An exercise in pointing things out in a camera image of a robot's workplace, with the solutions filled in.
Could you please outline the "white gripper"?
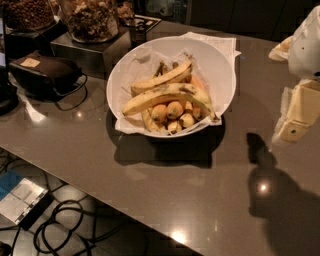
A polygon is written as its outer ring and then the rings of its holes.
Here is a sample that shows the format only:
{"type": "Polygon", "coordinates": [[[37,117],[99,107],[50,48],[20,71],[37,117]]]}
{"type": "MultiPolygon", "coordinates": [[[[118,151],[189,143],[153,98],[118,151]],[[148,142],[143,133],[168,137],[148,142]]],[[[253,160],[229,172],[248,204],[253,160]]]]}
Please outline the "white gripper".
{"type": "Polygon", "coordinates": [[[284,88],[272,137],[274,144],[296,143],[320,117],[320,83],[314,81],[320,79],[320,6],[270,51],[269,58],[286,61],[289,72],[302,79],[294,88],[284,88]]]}

